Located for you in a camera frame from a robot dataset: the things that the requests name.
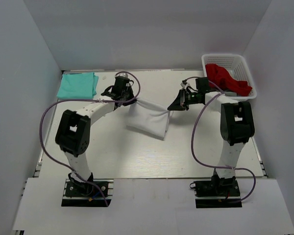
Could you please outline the white t-shirt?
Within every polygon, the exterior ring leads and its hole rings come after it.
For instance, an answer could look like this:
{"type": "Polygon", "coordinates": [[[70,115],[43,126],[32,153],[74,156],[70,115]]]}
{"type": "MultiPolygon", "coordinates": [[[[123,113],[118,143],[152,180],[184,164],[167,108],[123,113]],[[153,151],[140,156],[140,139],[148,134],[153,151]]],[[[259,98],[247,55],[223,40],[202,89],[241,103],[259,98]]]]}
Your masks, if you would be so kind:
{"type": "Polygon", "coordinates": [[[163,140],[169,128],[170,114],[166,107],[138,98],[130,105],[126,125],[163,140]]]}

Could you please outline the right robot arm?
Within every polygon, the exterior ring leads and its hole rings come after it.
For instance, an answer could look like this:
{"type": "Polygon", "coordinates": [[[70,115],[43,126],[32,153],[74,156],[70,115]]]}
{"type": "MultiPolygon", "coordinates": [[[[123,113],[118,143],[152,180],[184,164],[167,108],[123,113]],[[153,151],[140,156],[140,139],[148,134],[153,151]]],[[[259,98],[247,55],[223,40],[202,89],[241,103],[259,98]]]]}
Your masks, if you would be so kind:
{"type": "Polygon", "coordinates": [[[202,166],[213,168],[218,178],[211,183],[212,191],[223,195],[229,190],[228,179],[235,177],[237,162],[245,144],[254,136],[255,127],[251,105],[247,101],[234,100],[207,77],[192,76],[181,82],[177,97],[168,106],[169,111],[187,111],[190,105],[203,104],[193,127],[191,136],[191,152],[196,162],[202,166]],[[220,134],[223,139],[221,156],[216,166],[202,163],[194,152],[195,130],[200,117],[206,108],[220,113],[220,134]]]}

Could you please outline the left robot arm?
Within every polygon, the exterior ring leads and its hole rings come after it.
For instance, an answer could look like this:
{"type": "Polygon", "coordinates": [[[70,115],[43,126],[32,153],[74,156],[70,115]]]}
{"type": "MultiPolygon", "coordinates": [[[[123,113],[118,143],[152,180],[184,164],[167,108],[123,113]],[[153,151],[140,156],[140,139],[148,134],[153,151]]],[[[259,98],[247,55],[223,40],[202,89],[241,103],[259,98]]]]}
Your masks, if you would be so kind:
{"type": "Polygon", "coordinates": [[[82,195],[89,195],[94,189],[93,174],[86,159],[91,126],[117,108],[136,102],[133,83],[127,77],[117,76],[115,84],[106,88],[99,96],[99,102],[92,102],[77,111],[66,110],[62,114],[55,142],[65,153],[72,168],[70,181],[77,184],[76,188],[82,195]]]}

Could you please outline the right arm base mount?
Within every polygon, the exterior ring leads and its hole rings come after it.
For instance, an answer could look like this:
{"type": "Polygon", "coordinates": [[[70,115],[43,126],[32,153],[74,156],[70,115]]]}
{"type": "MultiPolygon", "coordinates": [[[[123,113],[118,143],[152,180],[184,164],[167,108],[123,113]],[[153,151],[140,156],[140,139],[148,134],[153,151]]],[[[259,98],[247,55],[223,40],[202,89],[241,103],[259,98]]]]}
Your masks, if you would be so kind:
{"type": "Polygon", "coordinates": [[[241,194],[235,177],[220,179],[213,176],[210,180],[190,183],[195,191],[197,209],[241,208],[241,194]]]}

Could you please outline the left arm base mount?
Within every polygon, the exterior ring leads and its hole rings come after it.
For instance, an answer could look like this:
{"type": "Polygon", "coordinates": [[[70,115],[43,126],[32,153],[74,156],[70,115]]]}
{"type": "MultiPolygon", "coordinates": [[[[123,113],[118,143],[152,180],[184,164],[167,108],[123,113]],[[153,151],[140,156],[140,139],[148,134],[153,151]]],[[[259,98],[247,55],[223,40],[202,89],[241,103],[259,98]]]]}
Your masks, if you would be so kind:
{"type": "Polygon", "coordinates": [[[94,184],[103,192],[107,205],[96,187],[88,185],[88,189],[84,190],[69,179],[66,179],[61,206],[86,208],[102,208],[109,206],[113,197],[114,180],[98,179],[94,181],[94,184]]]}

